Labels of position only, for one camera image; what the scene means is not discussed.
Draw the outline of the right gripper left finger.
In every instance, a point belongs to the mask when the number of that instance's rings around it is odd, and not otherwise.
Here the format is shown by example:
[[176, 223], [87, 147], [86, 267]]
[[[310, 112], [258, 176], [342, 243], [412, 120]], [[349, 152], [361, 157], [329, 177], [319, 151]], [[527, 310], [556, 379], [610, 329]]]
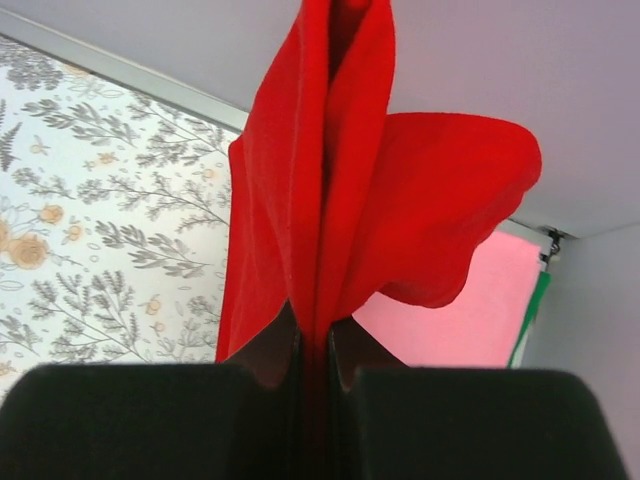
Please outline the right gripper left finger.
[[294, 479], [302, 353], [284, 306], [221, 363], [34, 368], [1, 408], [1, 475]]

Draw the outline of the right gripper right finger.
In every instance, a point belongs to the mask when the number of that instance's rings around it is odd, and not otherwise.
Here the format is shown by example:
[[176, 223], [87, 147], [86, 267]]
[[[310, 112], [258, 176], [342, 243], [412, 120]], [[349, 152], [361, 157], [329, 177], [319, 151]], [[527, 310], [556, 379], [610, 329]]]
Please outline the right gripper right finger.
[[599, 403], [562, 371], [410, 367], [352, 319], [328, 336], [336, 479], [624, 479]]

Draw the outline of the red t shirt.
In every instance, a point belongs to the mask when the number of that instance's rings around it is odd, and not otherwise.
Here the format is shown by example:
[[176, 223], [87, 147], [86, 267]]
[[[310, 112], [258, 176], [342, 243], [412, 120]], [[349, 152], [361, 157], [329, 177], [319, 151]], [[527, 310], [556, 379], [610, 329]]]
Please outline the red t shirt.
[[428, 308], [461, 292], [476, 248], [538, 181], [526, 128], [390, 113], [387, 1], [305, 1], [231, 144], [217, 356], [284, 306], [304, 345], [301, 474], [327, 474], [327, 336], [373, 294]]

